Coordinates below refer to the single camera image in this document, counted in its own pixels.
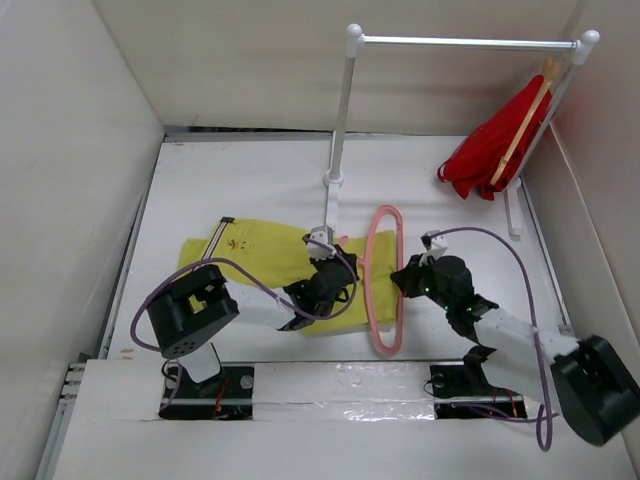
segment white pole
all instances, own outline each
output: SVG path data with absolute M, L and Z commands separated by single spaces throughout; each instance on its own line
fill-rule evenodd
M 342 90 L 340 92 L 340 106 L 338 107 L 338 121 L 331 148 L 331 168 L 326 173 L 324 183 L 326 185 L 336 183 L 342 185 L 344 176 L 340 170 L 342 163 L 342 148 L 344 135 L 347 130 L 347 115 L 349 113 L 349 97 L 351 96 L 351 83 L 353 81 L 353 68 L 358 55 L 358 47 L 363 43 L 364 35 L 360 25 L 351 24 L 347 27 L 347 55 L 344 60 L 344 73 L 342 74 Z
M 570 52 L 577 42 L 537 40 L 491 40 L 484 38 L 378 37 L 365 35 L 366 45 L 417 45 L 423 47 L 459 47 L 482 50 L 517 50 L 530 52 Z
M 591 50 L 593 50 L 593 47 L 595 46 L 595 44 L 598 43 L 598 40 L 600 40 L 600 34 L 595 30 L 589 30 L 583 33 L 582 37 L 580 37 L 580 41 L 578 42 L 578 48 L 571 54 L 571 63 L 569 64 L 569 68 L 567 68 L 567 71 L 562 77 L 562 80 L 560 81 L 560 84 L 558 85 L 558 88 L 556 89 L 556 92 L 553 95 L 553 99 L 551 100 L 549 111 L 547 112 L 547 115 L 544 117 L 544 120 L 540 124 L 540 128 L 538 128 L 538 131 L 533 137 L 533 140 L 531 140 L 531 143 L 529 144 L 529 148 L 527 149 L 527 152 L 525 153 L 522 159 L 522 162 L 520 163 L 520 167 L 518 167 L 518 171 L 513 177 L 514 179 L 518 178 L 518 175 L 520 175 L 520 173 L 522 172 L 522 169 L 524 168 L 526 163 L 529 161 L 529 158 L 531 158 L 531 154 L 533 153 L 536 146 L 540 142 L 542 135 L 544 135 L 544 132 L 546 131 L 547 127 L 549 126 L 549 123 L 551 122 L 551 119 L 553 118 L 554 114 L 558 110 L 558 107 L 562 103 L 562 99 L 567 93 L 569 86 L 571 85 L 574 78 L 578 74 L 580 67 L 582 67 L 584 62 L 589 57 L 589 54 L 591 53 Z

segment cable connector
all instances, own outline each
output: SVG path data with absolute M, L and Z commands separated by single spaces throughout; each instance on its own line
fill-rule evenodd
M 336 254 L 336 249 L 333 246 L 333 230 L 328 225 L 312 228 L 309 232 L 309 238 L 326 245 L 323 248 L 311 242 L 307 243 L 307 252 L 313 260 L 332 258 Z
M 425 265 L 428 262 L 429 257 L 433 257 L 434 260 L 439 259 L 449 248 L 449 244 L 444 238 L 444 235 L 438 235 L 440 230 L 431 230 L 425 233 L 420 240 L 424 248 L 427 249 L 426 253 L 422 254 L 420 258 L 420 265 Z

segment clothes rack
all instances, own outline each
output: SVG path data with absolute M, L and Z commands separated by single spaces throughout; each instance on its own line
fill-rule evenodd
M 531 141 L 517 174 L 505 189 L 509 233 L 511 235 L 519 236 L 522 234 L 522 215 L 517 197 L 517 189 L 521 183 L 519 175 L 526 162 L 531 157 L 531 153 L 542 138 L 549 122 L 562 102 L 569 85 L 573 82 L 580 67 L 587 60 L 591 50 L 595 44 L 598 43 L 599 39 L 600 34 L 595 30 L 589 30 L 585 32 L 579 40 L 571 41 L 371 36 L 365 35 L 362 32 L 360 25 L 349 25 L 347 27 L 347 52 L 342 76 L 338 118 L 332 139 L 331 163 L 330 168 L 324 177 L 324 183 L 327 186 L 325 223 L 335 230 L 338 219 L 338 191 L 344 182 L 341 163 L 344 136 L 347 129 L 349 99 L 351 96 L 355 61 L 361 47 L 367 45 L 413 45 L 423 47 L 471 48 L 483 50 L 511 50 L 569 54 L 569 67 L 557 86 L 556 92 L 549 106 L 549 111 Z

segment horizontal bar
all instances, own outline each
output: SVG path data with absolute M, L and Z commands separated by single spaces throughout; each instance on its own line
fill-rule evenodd
M 374 37 L 363 35 L 365 45 L 423 45 L 427 47 L 480 48 L 486 50 L 529 50 L 532 52 L 572 52 L 578 42 L 534 40 L 485 40 L 481 38 Z

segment screw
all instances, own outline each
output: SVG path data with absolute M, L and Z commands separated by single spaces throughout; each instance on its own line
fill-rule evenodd
M 251 375 L 243 375 L 240 379 L 240 387 L 245 390 L 253 388 L 253 377 Z

